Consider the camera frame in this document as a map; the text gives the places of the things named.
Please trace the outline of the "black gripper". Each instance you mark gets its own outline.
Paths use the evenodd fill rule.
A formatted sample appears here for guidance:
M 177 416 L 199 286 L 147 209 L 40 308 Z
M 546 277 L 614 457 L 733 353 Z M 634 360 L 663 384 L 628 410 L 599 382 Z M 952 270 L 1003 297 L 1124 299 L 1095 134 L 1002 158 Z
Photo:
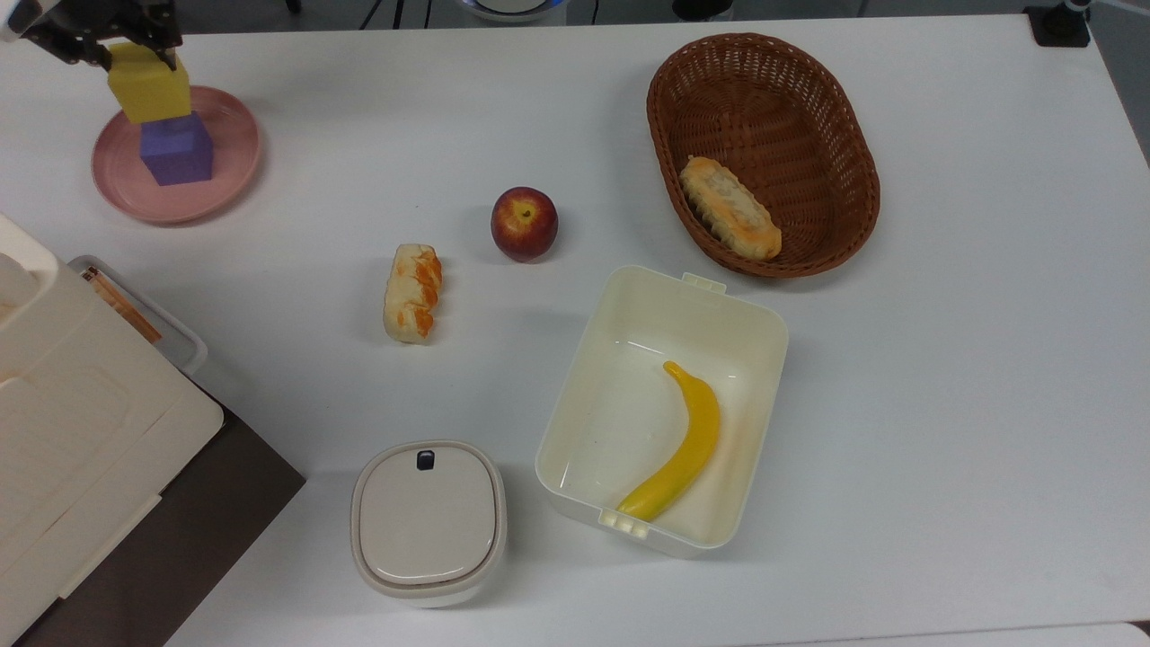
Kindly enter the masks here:
M 20 1 L 18 37 L 68 66 L 85 62 L 106 71 L 112 70 L 112 53 L 98 40 L 130 40 L 172 71 L 172 51 L 181 46 L 172 1 Z

